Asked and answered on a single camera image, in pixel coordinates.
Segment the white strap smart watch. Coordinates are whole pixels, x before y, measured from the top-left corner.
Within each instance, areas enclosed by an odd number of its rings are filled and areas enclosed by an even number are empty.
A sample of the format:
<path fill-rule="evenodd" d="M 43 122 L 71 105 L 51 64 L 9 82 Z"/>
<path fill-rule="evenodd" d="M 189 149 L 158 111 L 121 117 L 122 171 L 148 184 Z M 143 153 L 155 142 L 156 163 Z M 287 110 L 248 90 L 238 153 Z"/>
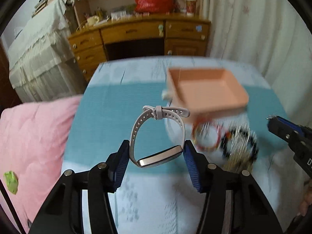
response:
<path fill-rule="evenodd" d="M 129 159 L 139 168 L 152 168 L 176 159 L 183 153 L 186 129 L 183 119 L 190 111 L 181 107 L 145 105 L 136 119 L 129 139 Z M 162 132 L 163 121 L 172 121 L 178 126 L 178 141 L 168 142 Z"/>

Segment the green paper scrap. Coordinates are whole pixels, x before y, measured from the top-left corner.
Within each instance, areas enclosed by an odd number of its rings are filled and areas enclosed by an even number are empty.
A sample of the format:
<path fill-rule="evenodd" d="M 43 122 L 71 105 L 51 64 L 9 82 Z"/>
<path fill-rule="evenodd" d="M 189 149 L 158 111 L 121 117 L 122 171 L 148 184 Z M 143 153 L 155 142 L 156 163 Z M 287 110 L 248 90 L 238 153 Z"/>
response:
<path fill-rule="evenodd" d="M 13 171 L 5 172 L 4 180 L 7 186 L 8 191 L 12 194 L 16 194 L 19 186 L 19 180 Z"/>

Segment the pink quilt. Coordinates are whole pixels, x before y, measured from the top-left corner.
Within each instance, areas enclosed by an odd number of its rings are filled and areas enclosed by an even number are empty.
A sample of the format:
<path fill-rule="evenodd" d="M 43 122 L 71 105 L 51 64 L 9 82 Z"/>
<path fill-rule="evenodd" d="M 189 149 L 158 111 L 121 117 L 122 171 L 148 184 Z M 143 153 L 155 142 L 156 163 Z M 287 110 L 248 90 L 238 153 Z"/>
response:
<path fill-rule="evenodd" d="M 82 96 L 24 103 L 1 114 L 1 182 L 12 171 L 17 192 L 7 192 L 28 232 L 61 175 L 65 146 Z"/>

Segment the peach pink tray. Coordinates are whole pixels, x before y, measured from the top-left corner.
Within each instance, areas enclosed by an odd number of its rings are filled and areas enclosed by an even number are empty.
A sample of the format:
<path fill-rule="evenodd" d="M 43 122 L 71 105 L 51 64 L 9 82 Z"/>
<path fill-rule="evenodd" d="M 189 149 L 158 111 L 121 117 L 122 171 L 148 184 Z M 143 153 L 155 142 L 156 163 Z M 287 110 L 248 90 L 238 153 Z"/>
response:
<path fill-rule="evenodd" d="M 246 90 L 227 69 L 169 68 L 167 89 L 172 106 L 190 111 L 184 118 L 187 124 L 240 114 L 249 102 Z"/>

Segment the white curtain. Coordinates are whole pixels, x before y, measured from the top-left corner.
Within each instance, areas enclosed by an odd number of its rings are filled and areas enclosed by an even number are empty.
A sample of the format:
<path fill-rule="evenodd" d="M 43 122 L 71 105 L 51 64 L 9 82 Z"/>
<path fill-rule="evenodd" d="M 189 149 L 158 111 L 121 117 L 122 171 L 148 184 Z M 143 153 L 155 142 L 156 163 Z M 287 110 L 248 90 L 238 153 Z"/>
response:
<path fill-rule="evenodd" d="M 287 0 L 197 0 L 211 21 L 207 54 L 253 65 L 288 117 L 311 125 L 311 32 Z"/>

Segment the white lace covered furniture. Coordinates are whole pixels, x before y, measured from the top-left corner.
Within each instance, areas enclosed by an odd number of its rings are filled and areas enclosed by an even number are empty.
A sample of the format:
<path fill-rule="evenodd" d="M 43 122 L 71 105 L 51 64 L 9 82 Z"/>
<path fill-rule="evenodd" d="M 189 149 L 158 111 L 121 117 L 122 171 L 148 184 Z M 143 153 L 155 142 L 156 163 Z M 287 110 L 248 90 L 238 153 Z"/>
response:
<path fill-rule="evenodd" d="M 9 80 L 21 102 L 82 94 L 87 86 L 68 38 L 78 24 L 74 0 L 52 0 L 8 49 Z"/>

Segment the wooden desk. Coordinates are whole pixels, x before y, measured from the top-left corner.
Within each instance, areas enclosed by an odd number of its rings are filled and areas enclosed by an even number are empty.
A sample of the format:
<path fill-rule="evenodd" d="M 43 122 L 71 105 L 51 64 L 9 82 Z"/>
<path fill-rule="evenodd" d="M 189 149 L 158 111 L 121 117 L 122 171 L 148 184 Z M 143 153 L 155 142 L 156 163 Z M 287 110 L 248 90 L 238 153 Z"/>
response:
<path fill-rule="evenodd" d="M 109 21 L 77 31 L 68 41 L 86 81 L 101 62 L 150 56 L 201 56 L 211 21 L 182 14 L 155 14 Z"/>

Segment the red patterned paper cup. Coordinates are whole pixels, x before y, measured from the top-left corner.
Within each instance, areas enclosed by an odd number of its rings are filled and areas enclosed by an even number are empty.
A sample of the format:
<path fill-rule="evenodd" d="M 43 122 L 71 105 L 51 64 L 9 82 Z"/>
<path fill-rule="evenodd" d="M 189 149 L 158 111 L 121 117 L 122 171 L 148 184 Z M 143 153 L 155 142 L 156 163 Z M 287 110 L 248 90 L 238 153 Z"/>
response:
<path fill-rule="evenodd" d="M 196 0 L 186 0 L 186 14 L 187 16 L 194 16 L 196 10 Z"/>

